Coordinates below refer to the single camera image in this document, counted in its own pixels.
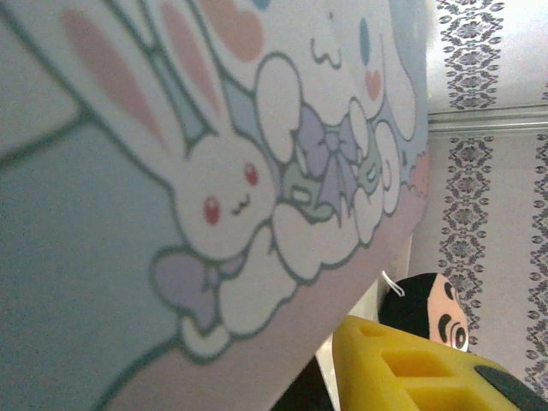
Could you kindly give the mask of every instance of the cartoon print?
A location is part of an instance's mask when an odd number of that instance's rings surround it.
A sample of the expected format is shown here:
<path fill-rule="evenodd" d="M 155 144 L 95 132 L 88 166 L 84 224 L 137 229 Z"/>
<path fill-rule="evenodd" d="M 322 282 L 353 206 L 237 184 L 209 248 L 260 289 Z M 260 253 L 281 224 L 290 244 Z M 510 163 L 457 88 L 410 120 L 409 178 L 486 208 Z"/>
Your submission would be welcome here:
<path fill-rule="evenodd" d="M 165 63 L 211 128 L 192 146 L 155 60 L 109 7 L 84 0 L 9 7 L 66 86 L 169 185 L 188 247 L 160 255 L 153 282 L 179 312 L 190 354 L 211 358 L 232 336 L 260 329 L 296 287 L 272 246 L 276 190 L 263 154 L 232 127 L 191 10 L 184 2 L 179 9 L 166 5 L 160 18 L 173 47 Z"/>
<path fill-rule="evenodd" d="M 413 89 L 403 96 L 413 100 L 403 118 L 397 113 L 399 99 L 387 91 L 393 88 L 384 86 L 392 81 L 395 87 L 401 82 L 411 87 L 397 57 L 387 3 L 381 16 L 367 15 L 362 4 L 348 5 L 354 14 L 348 21 L 360 16 L 355 33 L 345 32 L 355 37 L 352 47 L 341 46 L 334 36 L 335 21 L 347 12 L 341 6 L 339 15 L 339 4 L 330 9 L 315 1 L 272 0 L 254 2 L 255 7 L 244 0 L 215 2 L 217 7 L 211 0 L 193 3 L 211 27 L 218 58 L 244 87 L 255 91 L 265 140 L 285 170 L 283 201 L 273 217 L 277 245 L 300 280 L 313 280 L 323 265 L 339 264 L 359 243 L 367 245 L 382 212 L 390 215 L 399 198 L 400 161 L 393 127 L 381 122 L 373 132 L 368 125 L 384 96 L 395 99 L 390 105 L 396 107 L 394 115 L 401 118 L 402 128 L 409 121 L 408 111 L 414 124 Z M 369 33 L 363 29 L 366 23 L 360 23 L 365 19 L 380 19 L 389 26 L 379 23 Z M 262 40 L 262 47 L 253 43 L 254 53 L 246 58 L 239 52 L 241 45 L 227 41 L 220 27 L 223 21 L 243 20 L 249 24 L 239 34 Z M 281 26 L 286 27 L 282 33 Z M 356 56 L 365 51 L 367 58 L 357 62 Z M 384 55 L 399 68 L 386 69 Z M 358 72 L 361 80 L 356 80 Z M 397 77 L 400 73 L 404 80 Z M 369 94 L 359 95 L 367 85 Z M 280 103 L 273 108 L 272 101 Z M 412 134 L 413 128 L 405 131 Z M 373 168 L 371 158 L 377 154 L 381 161 Z M 382 184 L 374 187 L 367 175 L 378 182 L 376 173 L 382 173 Z M 332 241 L 321 240 L 328 237 Z"/>

